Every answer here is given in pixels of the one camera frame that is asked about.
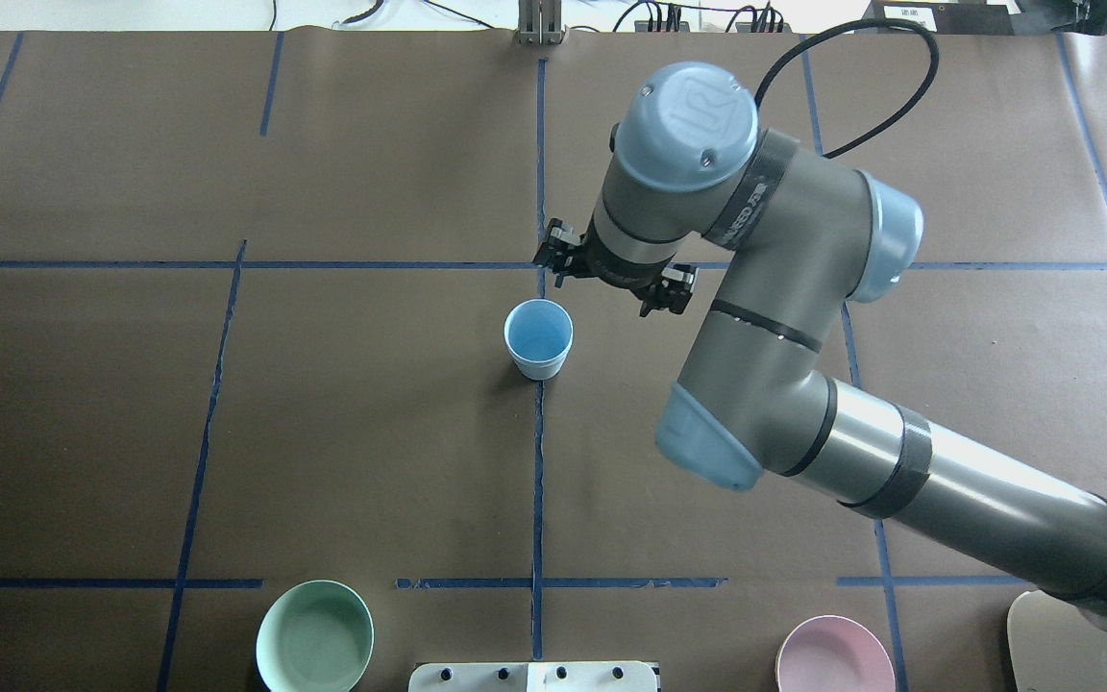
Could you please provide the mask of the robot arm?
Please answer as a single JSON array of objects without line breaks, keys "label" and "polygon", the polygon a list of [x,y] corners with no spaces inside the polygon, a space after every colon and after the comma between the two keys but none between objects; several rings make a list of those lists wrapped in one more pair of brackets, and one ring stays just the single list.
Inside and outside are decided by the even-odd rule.
[{"label": "robot arm", "polygon": [[1107,631],[1107,499],[827,376],[844,302],[898,285],[925,216],[903,192],[761,127],[728,71],[677,62],[610,137],[587,231],[550,220],[534,264],[642,312],[685,311],[690,235],[732,255],[656,425],[656,447],[730,490],[765,472],[1036,585]]}]

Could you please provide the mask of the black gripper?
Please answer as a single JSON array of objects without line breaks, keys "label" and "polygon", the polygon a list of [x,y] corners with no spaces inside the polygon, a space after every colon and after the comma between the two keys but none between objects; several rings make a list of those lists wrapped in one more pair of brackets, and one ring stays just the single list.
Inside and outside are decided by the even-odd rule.
[{"label": "black gripper", "polygon": [[568,279],[597,279],[611,287],[646,292],[664,279],[665,268],[684,239],[669,242],[637,240],[627,233],[602,233],[589,225],[577,233],[562,219],[546,224],[532,264],[554,275],[554,287]]}]

